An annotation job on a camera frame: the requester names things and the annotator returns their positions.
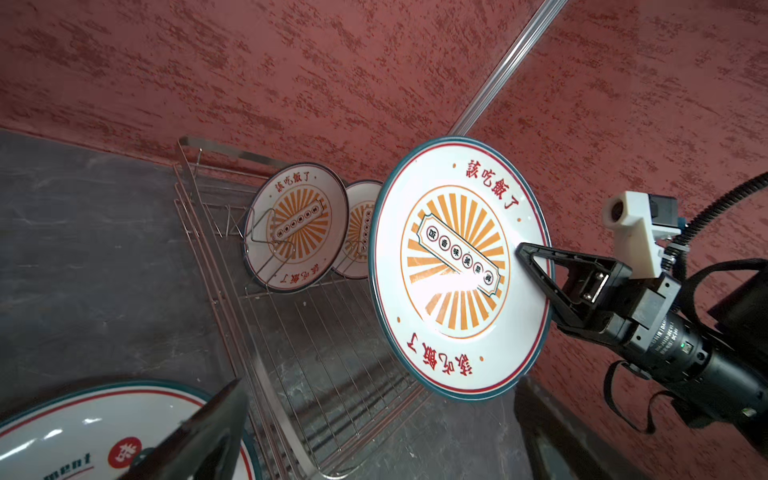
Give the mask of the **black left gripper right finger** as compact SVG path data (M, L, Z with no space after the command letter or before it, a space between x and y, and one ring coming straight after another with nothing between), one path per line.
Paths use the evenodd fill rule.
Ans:
M645 479L533 379L515 387L514 413L535 479Z

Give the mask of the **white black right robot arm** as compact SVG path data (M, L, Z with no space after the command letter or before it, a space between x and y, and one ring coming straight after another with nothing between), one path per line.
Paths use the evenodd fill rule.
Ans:
M566 335L619 355L603 395L614 412L618 368L662 385L683 422L704 428L732 424L761 455L767 453L767 360L740 338L706 330L691 311L675 310L682 283L666 272L632 278L617 259L521 243L515 255L546 296Z

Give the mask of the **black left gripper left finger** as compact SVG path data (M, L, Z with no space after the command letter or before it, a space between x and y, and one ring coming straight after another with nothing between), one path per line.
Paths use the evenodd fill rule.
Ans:
M244 439L248 396L230 381L155 448L121 474L123 479L247 479Z

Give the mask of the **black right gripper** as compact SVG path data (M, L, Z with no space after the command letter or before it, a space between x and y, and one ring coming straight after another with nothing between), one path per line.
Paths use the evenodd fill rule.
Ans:
M667 354L679 344L681 317L671 309L681 283L667 273L629 280L632 268L615 258L527 242L515 256L561 329L602 330L610 318L618 319L612 344L620 354Z

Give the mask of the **white plate blue rim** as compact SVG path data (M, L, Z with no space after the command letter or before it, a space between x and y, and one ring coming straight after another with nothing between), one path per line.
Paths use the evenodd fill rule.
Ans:
M4 479L123 479L134 461L210 395L179 383L107 383L42 401L1 420ZM262 476L253 440L249 477Z

